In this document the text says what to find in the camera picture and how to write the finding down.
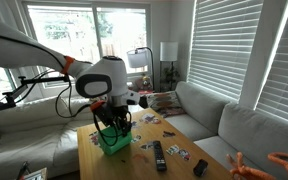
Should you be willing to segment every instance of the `card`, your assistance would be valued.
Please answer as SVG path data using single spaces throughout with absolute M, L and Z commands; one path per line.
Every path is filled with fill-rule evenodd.
M 140 135 L 136 135 L 132 140 L 131 143 L 136 143 L 137 141 L 139 141 L 142 137 Z
M 136 128 L 139 128 L 140 126 L 137 125 L 137 122 L 136 121 L 133 121 L 132 122 L 132 129 L 136 129 Z
M 97 131 L 95 131 L 89 135 L 89 141 L 91 143 L 93 143 L 95 146 L 100 146 L 100 143 L 98 143 L 98 132 Z
M 144 150 L 153 148 L 153 141 L 148 141 L 146 144 L 141 145 L 140 148 Z
M 179 150 L 178 154 L 186 161 L 191 159 L 190 153 L 187 150 L 185 150 L 185 149 Z
M 174 153 L 177 153 L 179 151 L 179 149 L 180 148 L 175 144 L 175 145 L 171 146 L 170 148 L 168 148 L 166 150 L 166 152 L 170 155 L 173 155 Z
M 154 115 L 153 114 L 151 114 L 151 113 L 146 113 L 146 114 L 144 114 L 143 116 L 142 116 L 142 120 L 144 121 L 144 122 L 146 122 L 146 123 L 148 123 L 148 122 L 152 122 L 153 121 L 153 119 L 154 119 Z

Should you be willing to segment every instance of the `black remote control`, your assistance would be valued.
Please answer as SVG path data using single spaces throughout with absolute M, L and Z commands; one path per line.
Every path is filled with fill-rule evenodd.
M 156 169 L 158 171 L 166 171 L 166 162 L 164 159 L 163 149 L 160 141 L 153 141 Z

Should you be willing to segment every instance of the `wall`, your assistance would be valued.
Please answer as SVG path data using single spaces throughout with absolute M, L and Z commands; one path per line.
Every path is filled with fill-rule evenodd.
M 180 80 L 185 81 L 190 58 L 194 0 L 171 3 L 170 41 L 179 42 L 178 67 Z
M 169 41 L 171 21 L 170 2 L 151 3 L 152 51 L 154 56 L 154 89 L 160 89 L 160 42 Z

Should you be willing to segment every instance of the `white sofa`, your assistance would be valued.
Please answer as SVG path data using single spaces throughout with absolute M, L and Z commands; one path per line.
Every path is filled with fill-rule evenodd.
M 187 114 L 166 120 L 228 170 L 225 155 L 244 154 L 244 163 L 288 179 L 287 171 L 267 159 L 271 152 L 288 153 L 288 122 L 229 103 L 206 89 L 179 82 L 176 94 Z
M 88 103 L 73 99 L 72 111 Z M 67 102 L 58 102 L 68 116 Z M 75 118 L 61 118 L 55 98 L 0 111 L 0 179 L 15 179 L 24 161 L 31 171 L 47 167 L 48 178 L 79 170 L 76 128 L 93 123 L 88 108 Z

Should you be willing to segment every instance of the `small black box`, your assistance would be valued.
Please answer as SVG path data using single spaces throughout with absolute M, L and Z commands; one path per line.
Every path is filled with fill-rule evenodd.
M 205 160 L 200 159 L 193 169 L 194 174 L 198 177 L 204 176 L 205 171 L 207 169 L 207 165 L 208 163 Z

